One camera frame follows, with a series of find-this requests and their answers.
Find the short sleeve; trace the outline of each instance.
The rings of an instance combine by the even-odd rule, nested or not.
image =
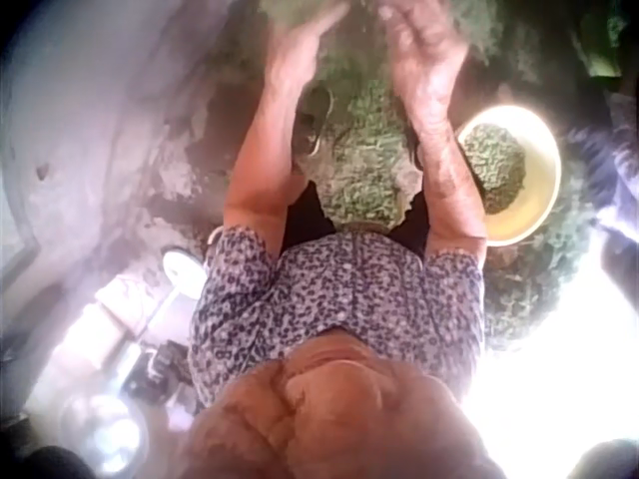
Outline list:
[[[205,404],[242,374],[250,360],[259,315],[253,309],[273,282],[277,261],[253,230],[225,230],[207,255],[209,278],[191,321],[189,362]]]
[[[442,354],[442,379],[461,398],[483,351],[483,274],[477,260],[461,250],[427,257],[424,273]]]

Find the stainless steel bowl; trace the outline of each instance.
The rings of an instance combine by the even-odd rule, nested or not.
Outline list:
[[[65,403],[60,438],[102,478],[133,477],[149,449],[138,407],[118,395],[95,391],[78,393]]]

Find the yellow bowl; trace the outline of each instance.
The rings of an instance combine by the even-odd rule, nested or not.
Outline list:
[[[523,190],[505,211],[486,216],[489,246],[508,246],[533,234],[554,206],[561,184],[561,158],[550,129],[536,114],[515,106],[493,107],[468,122],[457,138],[463,141],[477,125],[508,130],[526,152]]]

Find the patterned shirt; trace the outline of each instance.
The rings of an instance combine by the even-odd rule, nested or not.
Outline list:
[[[337,233],[273,258],[252,230],[226,230],[209,255],[191,324],[205,405],[254,366],[341,328],[381,357],[417,364],[461,397],[483,345],[483,278],[461,250],[420,258],[373,233]]]

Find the woman's arm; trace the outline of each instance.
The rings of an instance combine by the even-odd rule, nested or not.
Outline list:
[[[240,149],[224,209],[224,226],[249,227],[280,255],[291,178],[291,137],[299,93],[266,86]]]
[[[417,134],[430,221],[426,254],[458,247],[473,254],[483,265],[484,207],[450,123],[444,120],[438,126],[422,127]]]
[[[420,141],[430,232],[426,254],[462,248],[486,255],[484,208],[447,119],[467,45],[439,0],[382,0],[393,84]]]
[[[291,203],[291,140],[298,100],[313,79],[321,36],[348,11],[339,3],[289,32],[274,31],[265,89],[240,150],[224,209],[225,228],[251,228],[280,255]]]

